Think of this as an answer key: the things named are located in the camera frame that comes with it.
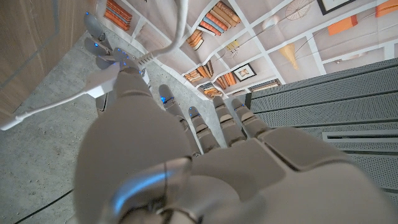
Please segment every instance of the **robotic hand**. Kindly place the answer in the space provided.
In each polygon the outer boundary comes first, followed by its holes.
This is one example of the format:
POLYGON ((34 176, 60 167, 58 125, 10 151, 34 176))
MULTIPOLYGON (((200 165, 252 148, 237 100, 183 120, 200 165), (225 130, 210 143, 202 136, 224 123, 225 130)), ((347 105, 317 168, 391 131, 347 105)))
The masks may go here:
POLYGON ((117 99, 88 130, 75 173, 79 223, 398 223, 386 196, 348 157, 294 128, 268 127, 239 100, 243 135, 220 97, 221 149, 195 107, 193 134, 170 89, 152 98, 123 67, 117 99))

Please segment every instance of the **cable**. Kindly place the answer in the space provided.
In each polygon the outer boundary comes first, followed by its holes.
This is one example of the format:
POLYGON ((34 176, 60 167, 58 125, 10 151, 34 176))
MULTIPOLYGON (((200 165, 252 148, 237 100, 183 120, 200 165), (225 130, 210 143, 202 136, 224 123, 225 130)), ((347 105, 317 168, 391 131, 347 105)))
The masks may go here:
POLYGON ((149 52, 144 56, 138 59, 138 64, 144 67, 145 64, 153 61, 153 59, 157 58, 160 55, 166 54, 171 52, 172 50, 178 48, 178 43, 180 39, 184 35, 185 24, 187 22, 187 15, 188 15, 188 0, 180 0, 180 4, 177 11, 177 28, 175 30, 175 35, 172 43, 162 49, 155 50, 153 52, 149 52))
POLYGON ((52 202, 49 203, 48 205, 46 205, 46 206, 44 206, 44 207, 42 207, 42 208, 40 208, 40 209, 38 209, 38 210, 36 210, 36 211, 30 213, 29 215, 25 216, 24 218, 21 218, 20 220, 18 220, 18 221, 15 222, 14 224, 21 223, 21 222, 23 222, 24 220, 26 220, 27 218, 34 216, 35 214, 41 212, 42 210, 45 210, 45 209, 48 208, 49 206, 53 205, 55 202, 58 202, 59 200, 61 200, 62 198, 64 198, 64 197, 67 196, 68 194, 70 194, 72 191, 73 191, 73 189, 71 189, 71 190, 68 191, 67 193, 63 194, 61 197, 55 199, 54 201, 52 201, 52 202))
POLYGON ((84 94, 86 94, 86 91, 82 90, 82 91, 79 91, 78 93, 76 93, 76 94, 74 94, 72 96, 69 96, 68 98, 65 98, 63 100, 60 100, 58 102, 51 103, 49 105, 45 105, 45 106, 42 106, 42 107, 34 109, 34 110, 26 111, 25 113, 22 113, 20 115, 15 115, 13 117, 10 117, 10 118, 6 119, 5 121, 3 121, 0 124, 0 130, 3 130, 3 131, 8 130, 8 129, 14 127, 15 125, 21 123, 25 118, 27 118, 29 116, 32 116, 33 114, 36 114, 36 113, 41 112, 43 110, 47 110, 47 109, 56 107, 58 105, 67 103, 67 102, 69 102, 71 100, 74 100, 74 99, 78 98, 79 96, 84 95, 84 94))

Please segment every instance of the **robot finger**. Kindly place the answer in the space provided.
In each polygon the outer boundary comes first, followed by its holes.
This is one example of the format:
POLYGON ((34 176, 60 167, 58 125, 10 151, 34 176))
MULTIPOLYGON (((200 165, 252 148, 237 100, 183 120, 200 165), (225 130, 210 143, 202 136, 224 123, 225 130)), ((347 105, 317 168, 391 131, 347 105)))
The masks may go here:
POLYGON ((218 120, 220 121, 220 126, 221 130, 223 131, 225 142, 228 147, 231 147, 233 144, 245 141, 246 137, 239 129, 239 126, 233 119, 223 99, 220 96, 216 96, 213 99, 213 104, 216 109, 218 120))
POLYGON ((159 94, 160 94, 160 99, 163 102, 163 107, 166 109, 167 112, 174 115, 182 125, 182 128, 185 134, 187 135, 188 141, 190 143, 192 155, 193 156, 200 155, 200 150, 195 140, 195 137, 193 137, 189 124, 185 119, 182 110, 179 107, 177 101, 175 100, 174 95, 171 92, 170 88, 167 85, 161 85, 159 87, 159 94))
POLYGON ((242 122, 242 126, 246 134, 250 138, 256 138, 258 135, 271 130, 265 122, 260 120, 252 111, 249 110, 242 102, 238 99, 232 101, 232 107, 234 108, 238 118, 242 122))
POLYGON ((210 128, 205 123, 205 120, 203 120, 203 118, 200 116, 197 108, 192 106, 189 108, 188 112, 203 152, 207 153, 212 149, 219 148, 220 145, 218 144, 210 128))

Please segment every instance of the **gray metal panel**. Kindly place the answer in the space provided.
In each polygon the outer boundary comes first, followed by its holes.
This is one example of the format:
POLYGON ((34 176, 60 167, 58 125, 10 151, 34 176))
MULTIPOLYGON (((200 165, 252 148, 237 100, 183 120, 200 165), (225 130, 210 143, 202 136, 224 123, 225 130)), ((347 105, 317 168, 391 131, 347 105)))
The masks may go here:
POLYGON ((392 202, 394 202, 395 205, 397 205, 397 207, 398 207, 398 194, 394 194, 394 193, 386 193, 386 194, 392 200, 392 202))
POLYGON ((286 91, 276 95, 253 99, 251 101, 251 109, 253 112, 280 110, 398 91, 397 74, 398 67, 394 67, 286 91))
MULTIPOLYGON (((374 123, 374 124, 352 124, 341 126, 325 126, 301 128, 301 130, 322 139, 323 132, 330 131, 367 131, 367 130, 391 130, 398 129, 397 122, 374 123)), ((368 152, 398 152, 398 143, 385 142, 331 142, 331 145, 342 151, 368 151, 368 152)))
POLYGON ((257 114, 270 127, 323 126, 398 119, 398 93, 257 114))
POLYGON ((398 156, 349 154, 380 186, 398 190, 398 156))
POLYGON ((370 64, 370 65, 364 65, 364 66, 361 66, 358 68, 347 69, 344 71, 334 72, 334 73, 322 75, 319 77, 309 78, 307 80, 302 80, 299 82, 288 83, 286 85, 277 86, 277 87, 262 90, 262 91, 256 91, 252 94, 252 98, 254 99, 254 98, 259 98, 259 97, 263 97, 263 96, 273 95, 276 93, 281 93, 284 91, 290 91, 290 90, 294 90, 294 89, 298 89, 298 88, 303 88, 306 86, 312 86, 312 85, 316 85, 319 83, 331 82, 331 81, 334 81, 337 79, 351 77, 351 76, 368 73, 368 72, 373 72, 375 70, 381 70, 384 68, 389 68, 389 67, 393 67, 393 66, 397 66, 397 65, 398 65, 398 58, 385 60, 385 61, 370 64))

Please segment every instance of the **white cable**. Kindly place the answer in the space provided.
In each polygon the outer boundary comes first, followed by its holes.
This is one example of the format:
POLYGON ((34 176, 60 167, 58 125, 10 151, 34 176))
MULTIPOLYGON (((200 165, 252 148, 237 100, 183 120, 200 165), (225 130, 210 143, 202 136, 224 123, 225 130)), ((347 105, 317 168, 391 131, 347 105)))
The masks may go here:
POLYGON ((137 61, 138 64, 144 68, 146 64, 153 61, 153 59, 157 58, 160 55, 171 52, 172 50, 180 47, 178 43, 184 35, 185 24, 187 23, 187 15, 188 15, 188 0, 179 0, 178 11, 177 11, 177 28, 174 35, 174 40, 172 43, 162 49, 154 50, 153 52, 149 52, 144 56, 140 57, 137 61))
POLYGON ((49 105, 45 105, 45 106, 42 106, 42 107, 34 109, 34 110, 26 111, 25 113, 22 113, 20 115, 12 116, 12 117, 6 119, 5 121, 3 121, 0 124, 0 129, 3 130, 3 131, 8 130, 8 129, 14 127, 15 125, 21 123, 25 118, 27 118, 29 116, 32 116, 33 114, 36 114, 38 112, 41 112, 41 111, 56 107, 58 105, 67 103, 67 102, 69 102, 71 100, 74 100, 74 99, 78 98, 81 95, 84 95, 84 94, 86 94, 86 91, 82 90, 82 91, 80 91, 80 92, 78 92, 78 93, 76 93, 76 94, 74 94, 72 96, 69 96, 68 98, 60 100, 58 102, 51 103, 49 105))

